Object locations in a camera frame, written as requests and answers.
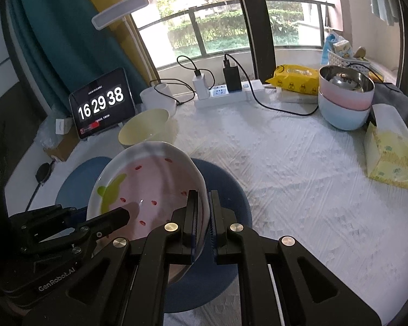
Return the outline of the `light blue plate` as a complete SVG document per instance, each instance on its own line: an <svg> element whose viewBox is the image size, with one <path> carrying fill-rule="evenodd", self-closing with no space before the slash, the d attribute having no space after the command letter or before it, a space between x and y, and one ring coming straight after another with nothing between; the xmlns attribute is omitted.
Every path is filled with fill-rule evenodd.
<svg viewBox="0 0 408 326"><path fill-rule="evenodd" d="M87 207L95 182L110 161L108 157L95 157L80 164L62 184L55 204L63 208Z"/></svg>

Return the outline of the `dark blue large bowl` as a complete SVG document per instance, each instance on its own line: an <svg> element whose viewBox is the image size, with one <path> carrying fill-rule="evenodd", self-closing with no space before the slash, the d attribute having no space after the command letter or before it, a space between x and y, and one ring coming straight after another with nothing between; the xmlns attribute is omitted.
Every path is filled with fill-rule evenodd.
<svg viewBox="0 0 408 326"><path fill-rule="evenodd" d="M252 226L251 209L241 185L232 174L208 161L192 160L204 177L207 191L216 191L223 208L230 209L236 221L244 226ZM186 274L166 290L165 313L179 313L198 308L221 295L237 276L234 264L220 265L215 262L216 248L220 239L209 222L202 254Z"/></svg>

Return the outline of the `pink strawberry bowl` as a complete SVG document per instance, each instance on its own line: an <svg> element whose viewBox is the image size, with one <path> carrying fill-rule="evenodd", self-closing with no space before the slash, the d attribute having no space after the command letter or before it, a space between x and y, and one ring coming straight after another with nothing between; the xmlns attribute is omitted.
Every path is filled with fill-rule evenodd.
<svg viewBox="0 0 408 326"><path fill-rule="evenodd" d="M87 219L122 207L129 212L129 221L111 239L145 238L154 228L170 221L175 210L186 206L190 190L197 191L199 197L194 254L199 258L210 219L205 180L192 159L170 143L138 143L116 155L95 181Z"/></svg>

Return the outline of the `cream green bowl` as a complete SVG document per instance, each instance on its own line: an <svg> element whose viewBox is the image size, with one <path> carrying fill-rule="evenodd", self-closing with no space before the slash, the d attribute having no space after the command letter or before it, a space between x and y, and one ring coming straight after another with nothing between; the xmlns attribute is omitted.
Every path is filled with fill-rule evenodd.
<svg viewBox="0 0 408 326"><path fill-rule="evenodd" d="M169 120L169 112L165 109L145 110L128 120L121 128L118 142L124 148L147 141L171 142Z"/></svg>

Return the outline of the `cardboard box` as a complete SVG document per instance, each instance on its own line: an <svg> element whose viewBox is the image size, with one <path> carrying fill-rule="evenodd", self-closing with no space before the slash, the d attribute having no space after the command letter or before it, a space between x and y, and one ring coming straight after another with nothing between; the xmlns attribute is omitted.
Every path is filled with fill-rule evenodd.
<svg viewBox="0 0 408 326"><path fill-rule="evenodd" d="M62 140L55 148L44 149L44 152L50 158L56 161L64 162L67 161L72 151L76 148L79 142L80 139L76 131L76 128L72 126L70 131L63 136Z"/></svg>

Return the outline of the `clear plastic bag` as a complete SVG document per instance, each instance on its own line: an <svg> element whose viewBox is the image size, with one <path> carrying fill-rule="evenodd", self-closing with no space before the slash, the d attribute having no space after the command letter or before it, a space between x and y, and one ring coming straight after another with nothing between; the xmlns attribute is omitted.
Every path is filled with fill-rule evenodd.
<svg viewBox="0 0 408 326"><path fill-rule="evenodd" d="M44 149L55 148L63 138L63 136L55 133L55 120L57 118L71 118L71 116L63 113L60 109L51 108L51 112L39 126L34 138L34 141Z"/></svg>

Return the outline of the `yellow tissue pack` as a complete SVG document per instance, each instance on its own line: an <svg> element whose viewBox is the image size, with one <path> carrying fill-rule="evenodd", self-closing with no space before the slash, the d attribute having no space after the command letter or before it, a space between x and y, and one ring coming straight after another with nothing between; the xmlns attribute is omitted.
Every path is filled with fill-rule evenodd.
<svg viewBox="0 0 408 326"><path fill-rule="evenodd" d="M408 189L408 128L395 107L376 104L372 110L376 122L364 139L367 177Z"/></svg>

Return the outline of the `light blue steel bowl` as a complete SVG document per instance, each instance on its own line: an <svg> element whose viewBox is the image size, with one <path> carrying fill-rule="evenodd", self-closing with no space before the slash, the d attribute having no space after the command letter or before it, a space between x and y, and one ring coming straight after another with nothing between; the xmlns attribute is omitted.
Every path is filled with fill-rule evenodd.
<svg viewBox="0 0 408 326"><path fill-rule="evenodd" d="M371 108L367 110L352 110L336 105L318 92L318 109L325 120L333 127L353 131L361 128L366 122Z"/></svg>

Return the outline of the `white desk lamp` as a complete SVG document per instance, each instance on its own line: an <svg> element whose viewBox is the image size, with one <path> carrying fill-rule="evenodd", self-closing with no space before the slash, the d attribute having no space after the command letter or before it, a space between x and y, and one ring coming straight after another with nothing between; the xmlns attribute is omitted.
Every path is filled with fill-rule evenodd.
<svg viewBox="0 0 408 326"><path fill-rule="evenodd" d="M116 24L114 30L116 33L120 33L120 44L126 55L147 83L151 80L155 80L157 83L160 80L158 73L130 16L133 12L143 9L148 4L148 0L122 0L93 16L91 22L98 31ZM163 108L172 118L177 110L176 102L169 97L171 94L168 85L162 84L161 88L167 90L168 93L157 92L156 85L142 91L144 95L142 108L144 110Z"/></svg>

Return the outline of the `white power strip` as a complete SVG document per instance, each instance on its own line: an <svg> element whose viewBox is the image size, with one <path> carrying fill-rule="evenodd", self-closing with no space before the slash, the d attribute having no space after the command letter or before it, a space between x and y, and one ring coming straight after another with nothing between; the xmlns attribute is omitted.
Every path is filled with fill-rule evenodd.
<svg viewBox="0 0 408 326"><path fill-rule="evenodd" d="M254 101L254 94L258 100L262 101L266 98L267 93L260 80L252 80L251 85L248 81L242 82L241 91L228 92L226 85L217 85L210 90L210 97L204 100L194 101L196 108L210 108L222 105L229 105L238 102Z"/></svg>

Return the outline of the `yellow wet wipes pack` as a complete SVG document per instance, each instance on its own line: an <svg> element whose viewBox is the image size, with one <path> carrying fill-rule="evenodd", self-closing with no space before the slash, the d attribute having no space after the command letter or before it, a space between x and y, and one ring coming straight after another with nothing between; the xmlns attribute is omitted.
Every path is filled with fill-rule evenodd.
<svg viewBox="0 0 408 326"><path fill-rule="evenodd" d="M302 65L278 65L268 84L295 93L317 96L319 88L318 70Z"/></svg>

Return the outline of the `pink steel bowl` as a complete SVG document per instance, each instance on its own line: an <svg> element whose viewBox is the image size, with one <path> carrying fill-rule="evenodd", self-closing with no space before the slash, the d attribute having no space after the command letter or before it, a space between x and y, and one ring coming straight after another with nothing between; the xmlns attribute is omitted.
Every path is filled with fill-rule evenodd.
<svg viewBox="0 0 408 326"><path fill-rule="evenodd" d="M318 71L319 90L331 102L350 110L371 107L375 85L364 74L336 65L325 65Z"/></svg>

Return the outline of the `white phone charger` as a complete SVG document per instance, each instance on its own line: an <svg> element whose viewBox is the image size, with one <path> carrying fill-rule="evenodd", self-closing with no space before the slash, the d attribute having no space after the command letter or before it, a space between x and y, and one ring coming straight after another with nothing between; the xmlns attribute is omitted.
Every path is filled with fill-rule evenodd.
<svg viewBox="0 0 408 326"><path fill-rule="evenodd" d="M192 83L197 93L198 100L208 99L210 97L210 90L206 84L205 76L199 71L194 71Z"/></svg>

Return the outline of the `white balcony railing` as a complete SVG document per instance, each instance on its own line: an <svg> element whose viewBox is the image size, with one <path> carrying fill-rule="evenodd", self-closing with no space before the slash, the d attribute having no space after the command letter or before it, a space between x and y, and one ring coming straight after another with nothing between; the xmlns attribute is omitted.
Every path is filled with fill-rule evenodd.
<svg viewBox="0 0 408 326"><path fill-rule="evenodd" d="M324 45L331 29L332 2L266 0L275 48L312 48ZM172 65L179 55L207 58L224 51L250 48L239 0L214 2L165 15L138 28L145 41L160 37L152 51L158 68Z"/></svg>

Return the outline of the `dark window frame post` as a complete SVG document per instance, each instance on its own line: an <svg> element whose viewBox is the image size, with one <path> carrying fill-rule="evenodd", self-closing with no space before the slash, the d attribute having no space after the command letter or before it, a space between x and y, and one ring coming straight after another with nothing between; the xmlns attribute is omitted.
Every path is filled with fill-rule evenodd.
<svg viewBox="0 0 408 326"><path fill-rule="evenodd" d="M239 0L248 33L254 75L262 82L276 69L273 34L266 0Z"/></svg>

